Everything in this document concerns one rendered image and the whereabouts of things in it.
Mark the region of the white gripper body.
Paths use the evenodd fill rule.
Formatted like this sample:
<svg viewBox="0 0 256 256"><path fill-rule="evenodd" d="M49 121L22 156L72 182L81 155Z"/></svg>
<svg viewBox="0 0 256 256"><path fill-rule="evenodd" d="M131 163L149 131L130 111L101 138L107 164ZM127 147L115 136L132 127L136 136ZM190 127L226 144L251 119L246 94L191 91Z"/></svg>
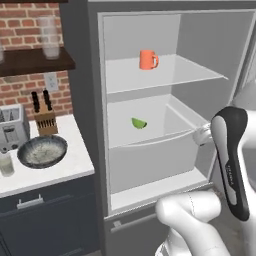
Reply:
<svg viewBox="0 0 256 256"><path fill-rule="evenodd" d="M198 146L205 145L212 141L210 124L207 123L199 127L193 134L193 140Z"/></svg>

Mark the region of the white fridge crisper drawer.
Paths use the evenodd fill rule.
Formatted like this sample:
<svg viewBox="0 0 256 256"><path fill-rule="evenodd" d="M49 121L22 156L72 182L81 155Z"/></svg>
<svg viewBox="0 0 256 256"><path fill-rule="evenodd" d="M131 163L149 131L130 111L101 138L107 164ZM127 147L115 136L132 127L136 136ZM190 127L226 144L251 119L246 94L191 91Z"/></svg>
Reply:
<svg viewBox="0 0 256 256"><path fill-rule="evenodd" d="M194 168L193 132L207 120L171 95L107 106L110 188L113 193ZM143 129L132 118L147 122Z"/></svg>

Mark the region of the green lemon wedge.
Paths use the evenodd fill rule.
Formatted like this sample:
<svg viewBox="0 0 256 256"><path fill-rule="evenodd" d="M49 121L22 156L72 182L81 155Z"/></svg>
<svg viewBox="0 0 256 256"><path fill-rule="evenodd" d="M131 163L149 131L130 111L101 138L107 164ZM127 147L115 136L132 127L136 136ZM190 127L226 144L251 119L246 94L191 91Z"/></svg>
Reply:
<svg viewBox="0 0 256 256"><path fill-rule="evenodd" d="M137 129L143 129L147 126L147 122L137 119L137 118L132 118L132 124L135 128Z"/></svg>

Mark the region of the clear fridge shelf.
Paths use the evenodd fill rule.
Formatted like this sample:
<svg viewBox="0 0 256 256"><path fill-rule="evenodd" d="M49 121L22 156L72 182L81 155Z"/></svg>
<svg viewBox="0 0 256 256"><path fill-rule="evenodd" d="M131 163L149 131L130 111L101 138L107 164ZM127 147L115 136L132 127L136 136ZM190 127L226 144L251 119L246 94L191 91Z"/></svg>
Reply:
<svg viewBox="0 0 256 256"><path fill-rule="evenodd" d="M179 55L162 55L159 65L152 70L141 70L138 58L109 60L105 64L108 94L158 86L224 78L211 69Z"/></svg>

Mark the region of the grey open fridge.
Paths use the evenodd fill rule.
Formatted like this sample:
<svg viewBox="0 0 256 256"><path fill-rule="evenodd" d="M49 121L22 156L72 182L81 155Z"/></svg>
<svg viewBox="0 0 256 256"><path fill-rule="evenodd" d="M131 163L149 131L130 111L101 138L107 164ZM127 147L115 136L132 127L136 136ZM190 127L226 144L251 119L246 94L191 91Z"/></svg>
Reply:
<svg viewBox="0 0 256 256"><path fill-rule="evenodd" d="M73 114L95 168L102 256L104 220L162 197L209 189L213 141L198 146L194 168L113 193L110 188L107 106L171 95L210 124L243 86L256 41L256 0L69 0L60 10ZM176 85L108 94L105 64L138 58L141 50L179 55L224 75Z"/></svg>

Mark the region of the dark speckled ice bowl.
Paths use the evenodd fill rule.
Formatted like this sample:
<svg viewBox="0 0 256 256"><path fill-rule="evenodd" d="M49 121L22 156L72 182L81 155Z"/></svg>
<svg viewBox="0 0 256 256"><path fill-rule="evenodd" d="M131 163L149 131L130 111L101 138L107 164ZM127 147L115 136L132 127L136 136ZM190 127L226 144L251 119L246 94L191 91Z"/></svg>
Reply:
<svg viewBox="0 0 256 256"><path fill-rule="evenodd" d="M17 151L19 161L32 169L44 169L60 162L68 144L57 135L38 136L24 143Z"/></svg>

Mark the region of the glass of lemonade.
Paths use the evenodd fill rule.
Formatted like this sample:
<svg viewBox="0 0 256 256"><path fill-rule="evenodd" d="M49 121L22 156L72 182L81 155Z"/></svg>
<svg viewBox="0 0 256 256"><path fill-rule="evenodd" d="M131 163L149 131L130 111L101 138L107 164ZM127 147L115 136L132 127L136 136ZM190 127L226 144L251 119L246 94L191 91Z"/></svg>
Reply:
<svg viewBox="0 0 256 256"><path fill-rule="evenodd" d="M14 173L13 162L9 152L0 152L0 172L5 177L11 176Z"/></svg>

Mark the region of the grey freezer drawer front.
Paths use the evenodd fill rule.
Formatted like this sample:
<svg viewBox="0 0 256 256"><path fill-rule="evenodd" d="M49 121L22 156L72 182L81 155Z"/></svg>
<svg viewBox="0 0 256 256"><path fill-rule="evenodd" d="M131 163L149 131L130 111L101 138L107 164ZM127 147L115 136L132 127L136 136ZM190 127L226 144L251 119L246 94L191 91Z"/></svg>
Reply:
<svg viewBox="0 0 256 256"><path fill-rule="evenodd" d="M154 256L157 248L166 239L168 227L157 217L127 229L112 233L115 221L122 224L155 213L156 201L120 212L104 220L105 254L104 256Z"/></svg>

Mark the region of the dark blue drawer front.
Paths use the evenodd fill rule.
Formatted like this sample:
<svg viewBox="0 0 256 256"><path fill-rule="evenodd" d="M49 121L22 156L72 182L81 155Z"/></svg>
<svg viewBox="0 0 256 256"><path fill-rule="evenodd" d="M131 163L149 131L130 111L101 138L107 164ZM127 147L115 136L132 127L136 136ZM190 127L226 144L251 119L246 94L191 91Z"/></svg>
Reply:
<svg viewBox="0 0 256 256"><path fill-rule="evenodd" d="M0 214L17 209L19 202L27 202L42 197L45 202L64 197L78 197L94 192L94 176L89 175L47 187L27 191L17 195L0 198Z"/></svg>

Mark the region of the wooden knife block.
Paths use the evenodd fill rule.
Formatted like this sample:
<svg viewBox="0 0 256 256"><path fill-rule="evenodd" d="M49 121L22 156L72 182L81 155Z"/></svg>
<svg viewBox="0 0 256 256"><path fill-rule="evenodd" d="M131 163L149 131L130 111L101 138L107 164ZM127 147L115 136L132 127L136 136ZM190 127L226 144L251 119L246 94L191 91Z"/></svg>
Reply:
<svg viewBox="0 0 256 256"><path fill-rule="evenodd" d="M56 116L53 111L36 113L34 118L40 136L58 133Z"/></svg>

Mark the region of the clear glass jar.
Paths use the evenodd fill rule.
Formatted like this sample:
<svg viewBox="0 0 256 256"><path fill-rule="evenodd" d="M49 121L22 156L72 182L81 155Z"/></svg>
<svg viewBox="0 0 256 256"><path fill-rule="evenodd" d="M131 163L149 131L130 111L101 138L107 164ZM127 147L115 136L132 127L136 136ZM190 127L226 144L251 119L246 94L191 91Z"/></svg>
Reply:
<svg viewBox="0 0 256 256"><path fill-rule="evenodd" d="M42 49L47 59L58 59L60 46L54 16L40 16L38 18Z"/></svg>

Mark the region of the silver toaster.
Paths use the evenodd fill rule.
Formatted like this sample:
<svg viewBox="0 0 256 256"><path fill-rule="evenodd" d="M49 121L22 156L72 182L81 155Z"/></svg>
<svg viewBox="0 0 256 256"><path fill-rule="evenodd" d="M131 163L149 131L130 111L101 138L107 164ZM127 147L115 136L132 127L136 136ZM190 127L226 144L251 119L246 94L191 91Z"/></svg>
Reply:
<svg viewBox="0 0 256 256"><path fill-rule="evenodd" d="M17 149L29 139L30 125L24 106L0 106L0 151Z"/></svg>

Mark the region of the white wall outlet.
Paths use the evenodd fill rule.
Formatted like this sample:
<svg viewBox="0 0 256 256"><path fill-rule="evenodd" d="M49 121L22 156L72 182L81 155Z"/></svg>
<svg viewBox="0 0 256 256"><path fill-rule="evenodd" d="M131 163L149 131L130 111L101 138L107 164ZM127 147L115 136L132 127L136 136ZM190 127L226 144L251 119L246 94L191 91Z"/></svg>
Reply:
<svg viewBox="0 0 256 256"><path fill-rule="evenodd" d="M54 92L59 89L58 87L58 81L57 81L57 75L55 72L48 72L44 74L44 81L46 89L49 92Z"/></svg>

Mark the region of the dark wooden wall shelf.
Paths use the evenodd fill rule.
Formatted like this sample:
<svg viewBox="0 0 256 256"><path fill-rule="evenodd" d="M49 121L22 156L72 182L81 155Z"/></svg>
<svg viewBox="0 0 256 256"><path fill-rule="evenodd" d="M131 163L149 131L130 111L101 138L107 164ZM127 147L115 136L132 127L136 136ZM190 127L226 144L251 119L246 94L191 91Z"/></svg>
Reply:
<svg viewBox="0 0 256 256"><path fill-rule="evenodd" d="M75 62L64 47L58 59L48 60L41 49L8 50L0 64L0 77L56 72L75 68Z"/></svg>

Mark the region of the dark wall cupboard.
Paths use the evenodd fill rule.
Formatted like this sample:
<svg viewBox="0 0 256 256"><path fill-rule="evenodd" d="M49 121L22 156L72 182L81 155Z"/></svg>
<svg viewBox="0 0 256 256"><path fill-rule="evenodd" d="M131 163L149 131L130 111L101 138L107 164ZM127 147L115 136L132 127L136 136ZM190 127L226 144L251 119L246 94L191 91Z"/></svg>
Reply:
<svg viewBox="0 0 256 256"><path fill-rule="evenodd" d="M66 3L69 0L0 0L0 3Z"/></svg>

